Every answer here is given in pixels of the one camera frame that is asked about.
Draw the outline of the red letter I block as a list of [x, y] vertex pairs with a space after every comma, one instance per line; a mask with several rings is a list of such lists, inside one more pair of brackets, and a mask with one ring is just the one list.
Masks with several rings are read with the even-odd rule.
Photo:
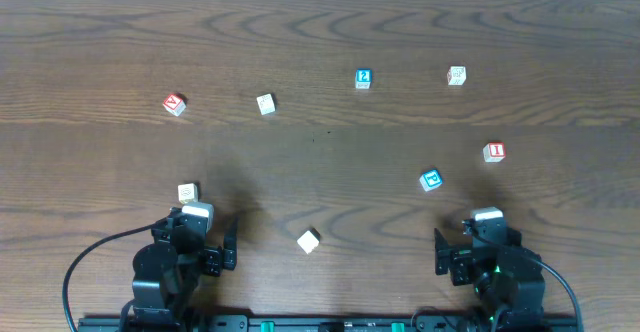
[[483, 148], [483, 158], [487, 163], [497, 163], [505, 157], [506, 150], [502, 142], [490, 142]]

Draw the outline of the red letter A block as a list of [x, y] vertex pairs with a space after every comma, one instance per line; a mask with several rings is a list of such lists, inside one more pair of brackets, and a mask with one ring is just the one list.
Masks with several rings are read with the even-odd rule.
[[186, 103], [177, 94], [169, 94], [163, 101], [163, 107], [173, 116], [179, 117], [186, 109]]

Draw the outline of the blue number 2 block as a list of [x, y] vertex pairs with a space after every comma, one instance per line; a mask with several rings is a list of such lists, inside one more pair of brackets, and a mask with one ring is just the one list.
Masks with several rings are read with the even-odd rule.
[[372, 83], [372, 71], [370, 69], [358, 69], [355, 74], [355, 88], [369, 89]]

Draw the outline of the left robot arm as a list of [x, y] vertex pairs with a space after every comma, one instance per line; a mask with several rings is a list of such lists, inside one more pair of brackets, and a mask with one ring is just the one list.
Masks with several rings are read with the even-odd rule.
[[203, 275], [218, 277], [237, 265], [238, 221], [227, 229], [223, 244], [206, 244], [212, 217], [173, 207], [151, 228], [154, 242], [134, 256], [133, 299], [122, 308], [120, 331], [194, 331], [198, 315], [189, 302]]

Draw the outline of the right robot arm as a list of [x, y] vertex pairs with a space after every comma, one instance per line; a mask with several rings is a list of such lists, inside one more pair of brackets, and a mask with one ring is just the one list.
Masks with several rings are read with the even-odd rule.
[[480, 307], [459, 320], [457, 331], [547, 331], [540, 257], [521, 245], [521, 233], [505, 219], [473, 217], [463, 222], [469, 244], [451, 245], [434, 231], [435, 273], [455, 286], [471, 285]]

